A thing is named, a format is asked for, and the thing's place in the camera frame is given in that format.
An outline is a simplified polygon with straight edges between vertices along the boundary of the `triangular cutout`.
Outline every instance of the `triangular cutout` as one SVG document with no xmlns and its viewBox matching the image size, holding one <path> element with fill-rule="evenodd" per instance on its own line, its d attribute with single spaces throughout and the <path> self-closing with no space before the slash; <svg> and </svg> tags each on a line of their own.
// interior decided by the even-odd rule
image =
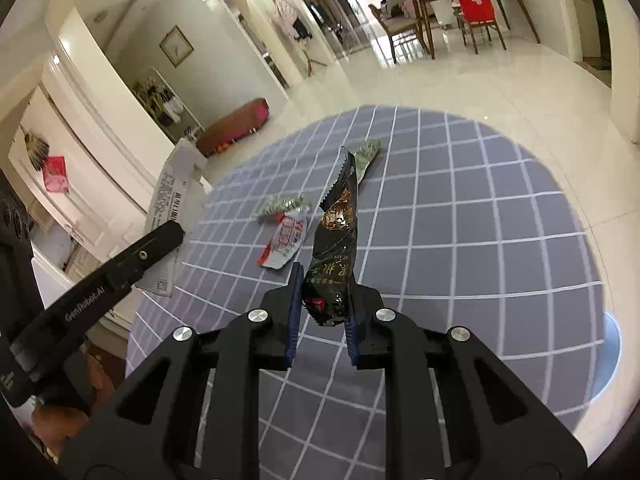
<svg viewBox="0 0 640 480">
<path fill-rule="evenodd" d="M 496 424 L 505 424 L 527 414 L 524 403 L 504 384 L 500 377 L 482 359 L 475 359 L 486 402 Z"/>
<path fill-rule="evenodd" d="M 160 392 L 169 371 L 169 359 L 163 359 L 120 403 L 117 414 L 131 422 L 148 426 L 156 412 Z"/>
</svg>

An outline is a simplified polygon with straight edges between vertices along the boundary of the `silver screw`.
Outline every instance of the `silver screw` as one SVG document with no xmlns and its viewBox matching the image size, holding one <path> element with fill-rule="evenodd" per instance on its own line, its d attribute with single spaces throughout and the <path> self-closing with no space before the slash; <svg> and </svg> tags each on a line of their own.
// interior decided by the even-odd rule
<svg viewBox="0 0 640 480">
<path fill-rule="evenodd" d="M 249 318 L 249 321 L 260 323 L 269 317 L 269 313 L 261 308 L 256 308 L 255 310 L 249 312 L 249 314 L 247 314 L 247 317 Z"/>
<path fill-rule="evenodd" d="M 376 312 L 376 317 L 380 321 L 393 321 L 396 318 L 396 313 L 390 308 L 381 308 Z"/>
<path fill-rule="evenodd" d="M 457 326 L 451 331 L 451 337 L 456 341 L 464 342 L 471 337 L 471 334 L 465 327 Z"/>
<path fill-rule="evenodd" d="M 187 339 L 191 339 L 193 335 L 193 330 L 188 326 L 179 326 L 174 330 L 174 339 L 176 341 L 187 341 Z"/>
</svg>

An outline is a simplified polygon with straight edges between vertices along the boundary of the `picture frame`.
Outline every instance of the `picture frame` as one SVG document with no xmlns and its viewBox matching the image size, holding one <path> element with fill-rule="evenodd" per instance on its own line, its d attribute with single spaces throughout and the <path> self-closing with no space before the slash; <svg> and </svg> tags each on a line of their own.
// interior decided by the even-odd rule
<svg viewBox="0 0 640 480">
<path fill-rule="evenodd" d="M 160 43 L 160 48 L 164 52 L 164 55 L 169 58 L 174 68 L 178 68 L 180 63 L 187 59 L 194 51 L 193 45 L 187 40 L 177 25 L 166 34 L 164 40 Z"/>
</svg>

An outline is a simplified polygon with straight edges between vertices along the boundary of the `gray tablecloth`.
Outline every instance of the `gray tablecloth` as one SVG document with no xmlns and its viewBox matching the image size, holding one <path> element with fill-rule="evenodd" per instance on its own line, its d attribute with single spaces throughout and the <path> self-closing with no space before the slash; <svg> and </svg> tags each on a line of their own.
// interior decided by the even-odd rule
<svg viewBox="0 0 640 480">
<path fill-rule="evenodd" d="M 170 299 L 145 298 L 130 372 L 182 324 L 222 328 L 287 281 L 291 262 L 256 263 L 274 232 L 251 213 L 263 197 L 302 192 L 318 204 L 342 163 L 380 139 L 358 192 L 359 282 L 419 325 L 462 324 L 570 428 L 584 413 L 602 338 L 602 285 L 587 238 L 548 170 L 483 124 L 429 110 L 362 107 L 310 124 L 230 172 L 189 236 Z M 316 209 L 305 245 L 311 258 Z M 383 478 L 382 373 L 356 371 L 342 327 L 303 313 L 287 374 L 260 376 L 265 478 Z"/>
</svg>

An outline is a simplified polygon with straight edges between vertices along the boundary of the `black snack package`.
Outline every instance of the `black snack package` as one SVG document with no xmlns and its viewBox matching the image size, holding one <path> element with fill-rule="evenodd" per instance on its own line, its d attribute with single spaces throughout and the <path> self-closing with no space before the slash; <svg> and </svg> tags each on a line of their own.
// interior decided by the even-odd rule
<svg viewBox="0 0 640 480">
<path fill-rule="evenodd" d="M 321 326 L 344 323 L 358 241 L 358 177 L 353 153 L 346 152 L 338 180 L 320 203 L 324 211 L 314 235 L 302 300 Z"/>
</svg>

